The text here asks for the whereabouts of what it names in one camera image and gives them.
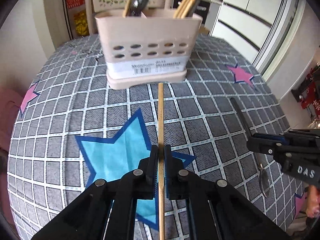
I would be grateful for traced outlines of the person's right hand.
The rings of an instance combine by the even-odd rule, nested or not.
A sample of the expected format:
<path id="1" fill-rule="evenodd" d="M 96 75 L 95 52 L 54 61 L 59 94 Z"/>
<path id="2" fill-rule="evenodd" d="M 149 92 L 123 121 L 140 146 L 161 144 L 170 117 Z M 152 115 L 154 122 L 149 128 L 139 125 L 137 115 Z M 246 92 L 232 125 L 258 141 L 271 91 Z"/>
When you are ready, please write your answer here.
<path id="1" fill-rule="evenodd" d="M 317 218 L 319 216 L 319 189 L 313 185 L 308 187 L 305 212 L 309 218 Z"/>

